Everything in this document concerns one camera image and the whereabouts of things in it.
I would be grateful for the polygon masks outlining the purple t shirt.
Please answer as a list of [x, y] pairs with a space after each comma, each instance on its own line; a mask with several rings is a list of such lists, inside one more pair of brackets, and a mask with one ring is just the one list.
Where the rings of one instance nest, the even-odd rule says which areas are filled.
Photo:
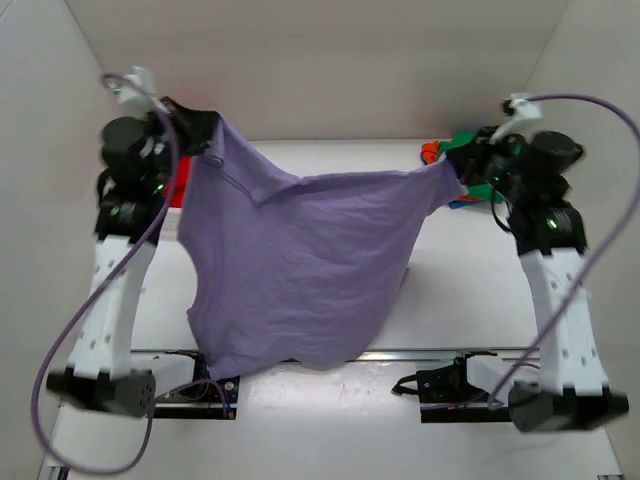
[[444, 160], [292, 175], [219, 118], [192, 162], [177, 233], [197, 276], [187, 316], [210, 376], [358, 357], [396, 301], [424, 220], [462, 191]]

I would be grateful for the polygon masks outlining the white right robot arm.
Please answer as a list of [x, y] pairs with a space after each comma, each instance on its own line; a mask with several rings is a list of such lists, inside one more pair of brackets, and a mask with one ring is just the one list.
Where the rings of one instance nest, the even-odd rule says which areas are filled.
[[563, 174], [583, 155], [582, 145], [556, 131], [526, 139], [495, 126], [445, 153], [464, 184], [487, 183], [510, 206], [501, 228], [515, 240], [531, 292], [539, 370], [535, 380], [495, 387], [523, 433], [590, 431], [629, 412], [627, 395], [612, 390], [601, 364], [579, 278], [588, 245]]

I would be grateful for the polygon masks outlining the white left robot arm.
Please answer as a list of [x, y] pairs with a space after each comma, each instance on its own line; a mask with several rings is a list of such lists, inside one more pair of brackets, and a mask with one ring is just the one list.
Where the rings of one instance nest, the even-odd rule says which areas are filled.
[[46, 389], [81, 410], [142, 418], [156, 396], [176, 387], [188, 398], [208, 389], [209, 373], [191, 360], [172, 361], [173, 376], [158, 384], [162, 360], [133, 361], [133, 326], [146, 272], [169, 209], [182, 157], [204, 153], [220, 119], [215, 111], [161, 100], [156, 112], [110, 121], [101, 132], [105, 166], [96, 189], [96, 268], [88, 306], [72, 352], [61, 370], [46, 375]]

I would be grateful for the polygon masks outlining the green folded t shirt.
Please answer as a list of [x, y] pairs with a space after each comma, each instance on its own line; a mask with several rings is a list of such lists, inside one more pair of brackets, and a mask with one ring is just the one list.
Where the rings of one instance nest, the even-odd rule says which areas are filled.
[[[465, 146], [466, 144], [469, 144], [473, 139], [474, 139], [473, 133], [456, 132], [453, 135], [453, 137], [450, 140], [448, 140], [449, 146], [446, 149], [446, 151], [440, 155], [440, 157], [453, 148], [458, 148], [461, 146]], [[489, 202], [491, 198], [491, 192], [492, 192], [492, 188], [488, 184], [470, 185], [468, 186], [468, 193], [462, 197], [468, 196], [468, 197], [482, 198], [482, 199], [485, 199], [485, 202]]]

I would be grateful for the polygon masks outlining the red t shirt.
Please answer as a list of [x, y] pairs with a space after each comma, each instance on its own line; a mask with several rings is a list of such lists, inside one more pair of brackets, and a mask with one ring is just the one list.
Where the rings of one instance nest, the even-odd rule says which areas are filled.
[[174, 194], [172, 196], [170, 207], [181, 208], [186, 188], [189, 181], [189, 175], [191, 170], [192, 158], [189, 156], [183, 156], [179, 162], [178, 170], [173, 176], [173, 182], [175, 183]]

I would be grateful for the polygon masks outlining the blue folded t shirt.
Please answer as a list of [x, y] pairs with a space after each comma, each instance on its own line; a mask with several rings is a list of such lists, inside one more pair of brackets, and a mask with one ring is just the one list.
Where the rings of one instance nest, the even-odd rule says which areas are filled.
[[485, 202], [485, 199], [482, 199], [482, 198], [465, 196], [449, 202], [448, 206], [450, 209], [459, 209], [459, 208], [464, 208], [466, 206], [481, 204], [484, 202]]

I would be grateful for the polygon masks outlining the orange folded t shirt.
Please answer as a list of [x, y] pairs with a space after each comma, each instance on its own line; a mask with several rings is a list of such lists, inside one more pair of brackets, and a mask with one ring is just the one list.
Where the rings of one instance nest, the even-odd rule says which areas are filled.
[[448, 141], [431, 141], [421, 146], [420, 160], [424, 165], [430, 165], [438, 161], [449, 146]]

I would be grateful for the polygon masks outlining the white plastic basket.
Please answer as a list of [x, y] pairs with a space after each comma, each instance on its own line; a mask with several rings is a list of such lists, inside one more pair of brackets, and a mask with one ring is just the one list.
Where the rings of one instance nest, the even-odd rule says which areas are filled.
[[175, 241], [177, 239], [181, 213], [181, 208], [170, 207], [168, 209], [160, 231], [161, 240]]

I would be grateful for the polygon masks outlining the aluminium table edge rail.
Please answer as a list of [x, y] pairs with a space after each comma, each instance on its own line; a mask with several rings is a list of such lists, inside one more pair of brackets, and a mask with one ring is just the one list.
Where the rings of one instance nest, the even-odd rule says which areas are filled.
[[449, 361], [457, 356], [471, 353], [488, 353], [500, 357], [505, 361], [515, 361], [525, 355], [528, 359], [537, 361], [539, 354], [526, 354], [522, 348], [468, 348], [468, 349], [396, 349], [396, 350], [367, 350], [351, 362], [429, 362]]

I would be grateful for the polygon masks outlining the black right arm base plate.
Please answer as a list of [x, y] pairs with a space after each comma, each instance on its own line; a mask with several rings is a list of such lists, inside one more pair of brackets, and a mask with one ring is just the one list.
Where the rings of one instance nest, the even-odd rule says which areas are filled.
[[417, 370], [400, 378], [391, 393], [417, 396], [423, 424], [510, 422], [507, 407], [489, 409], [488, 393], [467, 381], [467, 361], [474, 356], [497, 354], [482, 350], [458, 352], [444, 366]]

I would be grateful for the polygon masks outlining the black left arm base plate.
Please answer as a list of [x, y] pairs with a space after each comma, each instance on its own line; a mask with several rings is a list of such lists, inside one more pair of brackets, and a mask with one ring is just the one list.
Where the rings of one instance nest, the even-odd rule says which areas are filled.
[[194, 361], [190, 382], [196, 385], [181, 387], [165, 393], [156, 400], [155, 419], [230, 420], [237, 418], [241, 377], [222, 378], [216, 384], [205, 383], [209, 378], [204, 357], [195, 351], [170, 351], [169, 355]]

